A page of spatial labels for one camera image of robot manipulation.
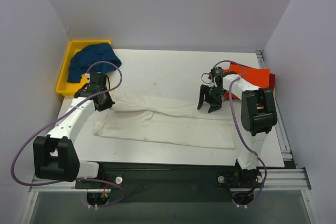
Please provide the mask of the white t-shirt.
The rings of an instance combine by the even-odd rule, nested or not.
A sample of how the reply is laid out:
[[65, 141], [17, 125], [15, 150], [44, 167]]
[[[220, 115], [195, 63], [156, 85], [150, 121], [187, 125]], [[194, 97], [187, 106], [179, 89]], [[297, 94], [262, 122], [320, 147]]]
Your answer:
[[195, 102], [112, 91], [115, 105], [99, 115], [93, 134], [106, 138], [235, 149], [229, 110], [208, 113]]

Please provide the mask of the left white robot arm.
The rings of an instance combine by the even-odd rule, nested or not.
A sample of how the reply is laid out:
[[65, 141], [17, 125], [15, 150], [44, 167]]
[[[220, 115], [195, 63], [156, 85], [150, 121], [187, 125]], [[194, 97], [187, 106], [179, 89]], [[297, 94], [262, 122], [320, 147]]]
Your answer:
[[92, 73], [89, 82], [73, 96], [71, 105], [60, 122], [45, 136], [33, 142], [35, 176], [40, 179], [72, 182], [87, 179], [94, 188], [106, 183], [106, 175], [97, 162], [80, 160], [74, 142], [87, 119], [94, 112], [112, 108], [114, 102], [107, 91], [109, 78]]

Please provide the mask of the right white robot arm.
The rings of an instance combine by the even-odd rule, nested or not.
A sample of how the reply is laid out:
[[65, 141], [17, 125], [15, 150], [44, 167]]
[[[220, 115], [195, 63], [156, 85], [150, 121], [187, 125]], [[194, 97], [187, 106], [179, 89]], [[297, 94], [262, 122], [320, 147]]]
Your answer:
[[[228, 92], [230, 109], [235, 128], [244, 149], [237, 159], [240, 169], [233, 172], [233, 182], [238, 186], [245, 186], [251, 181], [249, 170], [259, 166], [260, 153], [268, 133], [277, 124], [277, 112], [273, 91], [261, 88], [248, 81], [234, 71], [224, 71], [221, 67], [214, 67], [208, 74], [210, 83], [201, 85], [199, 102], [209, 104], [208, 113], [222, 108], [225, 92]], [[240, 123], [246, 131], [243, 136], [236, 118], [233, 96], [241, 101]]]

